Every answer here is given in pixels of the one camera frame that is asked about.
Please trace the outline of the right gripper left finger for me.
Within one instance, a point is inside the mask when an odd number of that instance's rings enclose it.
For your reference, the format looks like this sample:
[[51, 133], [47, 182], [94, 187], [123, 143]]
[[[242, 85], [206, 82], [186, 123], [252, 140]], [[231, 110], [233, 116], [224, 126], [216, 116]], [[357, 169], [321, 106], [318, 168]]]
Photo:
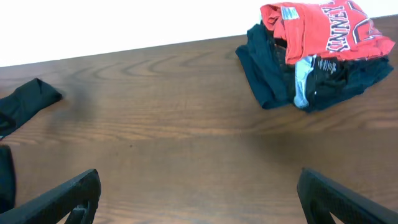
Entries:
[[89, 169], [41, 196], [1, 214], [1, 223], [92, 224], [101, 195], [98, 171]]

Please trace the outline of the red orange t-shirt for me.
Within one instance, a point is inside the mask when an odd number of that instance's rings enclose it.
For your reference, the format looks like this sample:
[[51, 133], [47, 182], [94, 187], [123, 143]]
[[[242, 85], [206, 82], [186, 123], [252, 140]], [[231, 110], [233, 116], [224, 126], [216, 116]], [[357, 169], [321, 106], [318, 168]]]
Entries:
[[395, 45], [354, 1], [266, 4], [261, 15], [274, 37], [287, 42], [288, 64], [312, 55], [338, 60], [379, 58]]

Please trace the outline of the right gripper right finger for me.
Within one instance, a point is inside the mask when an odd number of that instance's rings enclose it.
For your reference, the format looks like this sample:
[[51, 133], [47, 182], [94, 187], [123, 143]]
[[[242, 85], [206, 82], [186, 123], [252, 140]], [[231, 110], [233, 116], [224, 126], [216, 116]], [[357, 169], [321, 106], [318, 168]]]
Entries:
[[297, 193], [310, 224], [343, 223], [397, 224], [397, 212], [346, 188], [321, 173], [304, 168]]

